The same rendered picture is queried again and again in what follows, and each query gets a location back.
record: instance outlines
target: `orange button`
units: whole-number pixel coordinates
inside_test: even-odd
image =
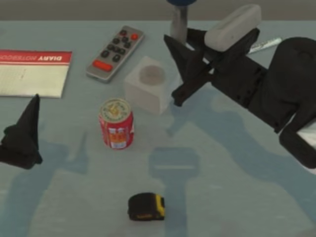
[[[113,69],[112,65],[107,64],[107,63],[103,63],[103,62],[101,62],[99,60],[95,60],[93,62],[93,66],[96,67],[96,68],[102,69],[102,70],[104,70],[106,72],[110,72]]]
[[[132,40],[137,40],[138,39],[138,34],[132,34],[130,38]]]

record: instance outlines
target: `remote control button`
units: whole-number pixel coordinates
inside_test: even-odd
[[[121,30],[119,34],[120,34],[121,36],[126,36],[127,31],[126,31],[126,30]]]
[[[123,42],[123,43],[127,43],[127,42],[128,42],[128,37],[123,37],[123,38],[122,38],[122,42]]]
[[[124,44],[124,48],[130,48],[130,46],[131,46],[130,42],[127,42],[127,43]]]
[[[104,50],[102,53],[101,53],[101,57],[102,58],[107,58],[109,56],[110,52],[107,51],[107,50]]]
[[[113,39],[113,44],[118,44],[119,43],[119,39],[118,38],[115,38],[115,39]]]
[[[115,55],[112,60],[117,63],[120,60],[120,55]]]
[[[126,50],[123,49],[123,48],[121,48],[121,49],[119,50],[119,53],[120,53],[121,55],[124,55],[124,54],[126,53]]]
[[[132,34],[130,38],[132,40],[137,40],[138,39],[138,34]]]
[[[113,50],[114,48],[115,48],[114,45],[112,45],[112,44],[109,44],[109,45],[108,45],[108,50]]]
[[[115,48],[113,49],[113,51],[114,51],[115,53],[119,53],[119,52],[120,52],[120,48],[119,48],[119,47],[115,47]]]
[[[101,62],[99,60],[95,60],[92,64],[94,67],[104,70],[106,72],[110,72],[113,69],[113,66],[104,62]]]

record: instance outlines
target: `tabletop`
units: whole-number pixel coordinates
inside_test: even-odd
[[[98,111],[123,97],[123,81],[144,57],[177,70],[163,42],[165,21],[0,22],[3,49],[66,50],[72,64],[61,99],[41,100],[43,164],[0,164],[1,237],[314,237],[316,176],[301,167],[273,130],[206,85],[161,116],[133,107],[135,140],[123,151],[102,141]],[[193,21],[209,29],[215,22]],[[110,84],[85,67],[122,25],[146,38]],[[316,39],[315,22],[267,21],[259,41]],[[275,48],[251,58],[268,67]],[[16,122],[29,98],[0,98],[0,130]],[[157,169],[164,165],[168,169]],[[137,193],[165,198],[166,219],[133,222]]]

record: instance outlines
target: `black button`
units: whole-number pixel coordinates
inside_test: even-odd
[[[120,55],[115,55],[112,60],[117,63],[120,60]]]
[[[115,39],[113,39],[113,44],[118,44],[119,43],[119,39],[118,38],[115,38]]]
[[[109,54],[110,54],[110,52],[109,52],[109,51],[104,50],[104,51],[101,53],[101,57],[102,57],[102,58],[106,58],[106,57],[108,57],[108,56],[109,56]]]
[[[115,53],[119,53],[119,52],[120,52],[120,48],[119,48],[119,47],[115,47],[115,48],[113,49],[113,51],[114,51]]]
[[[124,43],[128,42],[128,37],[123,37],[122,42],[124,42]]]
[[[124,55],[124,54],[126,53],[126,50],[123,49],[123,48],[121,48],[121,49],[119,49],[119,53],[122,54],[122,55]]]
[[[130,46],[131,46],[130,42],[127,42],[127,43],[124,44],[125,48],[130,48]]]
[[[119,34],[120,34],[121,36],[126,36],[127,31],[126,31],[126,30],[121,30]]]
[[[114,48],[115,48],[114,45],[112,45],[112,44],[109,44],[109,45],[108,45],[108,50],[113,50]]]

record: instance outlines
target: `blue cap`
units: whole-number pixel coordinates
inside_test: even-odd
[[[167,0],[168,3],[175,6],[188,6],[196,1],[197,0]]]

